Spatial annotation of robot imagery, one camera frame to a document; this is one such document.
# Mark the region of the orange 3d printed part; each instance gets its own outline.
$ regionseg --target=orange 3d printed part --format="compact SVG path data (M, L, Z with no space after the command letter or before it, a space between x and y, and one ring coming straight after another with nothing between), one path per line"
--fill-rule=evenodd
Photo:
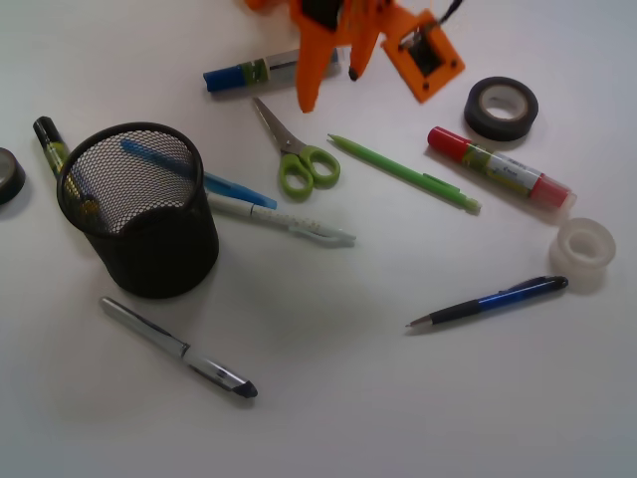
M269 0L246 3L258 10ZM460 3L456 0L450 12ZM315 107L333 49L351 45L349 76L356 81L380 33L386 36L382 48L420 103L465 69L439 28L442 19L437 21L429 10L413 15L394 0L290 0L290 16L301 31L297 93L304 113Z

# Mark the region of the black cable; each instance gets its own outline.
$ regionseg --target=black cable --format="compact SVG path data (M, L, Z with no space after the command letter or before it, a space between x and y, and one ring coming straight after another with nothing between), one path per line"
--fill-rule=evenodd
M445 12L445 14L438 19L438 25L442 25L447 20L449 20L449 17L451 17L454 13L456 13L456 10L458 10L458 7L460 7L462 2L463 0L454 0L449 6L449 8L447 9L447 12Z

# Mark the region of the black pen cap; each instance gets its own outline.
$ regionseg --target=black pen cap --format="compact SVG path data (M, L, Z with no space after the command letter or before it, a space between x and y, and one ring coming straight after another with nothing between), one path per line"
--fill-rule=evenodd
M39 117L33 123L33 131L40 140L42 147L46 148L52 142L63 142L58 129L49 117Z

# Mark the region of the red cap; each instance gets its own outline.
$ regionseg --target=red cap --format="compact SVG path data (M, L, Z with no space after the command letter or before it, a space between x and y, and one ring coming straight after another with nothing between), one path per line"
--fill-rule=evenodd
M531 201L544 206L561 207L572 193L570 188L543 174L531 191Z
M427 141L431 147L450 156L457 162L462 161L463 156L467 152L467 148L471 144L468 139L464 139L439 126L429 131Z

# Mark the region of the clear tape roll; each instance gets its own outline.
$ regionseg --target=clear tape roll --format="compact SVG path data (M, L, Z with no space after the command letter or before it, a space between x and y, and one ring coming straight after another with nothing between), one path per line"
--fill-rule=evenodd
M571 276L600 274L615 257L613 236L604 226L578 217L565 222L548 251L559 271Z

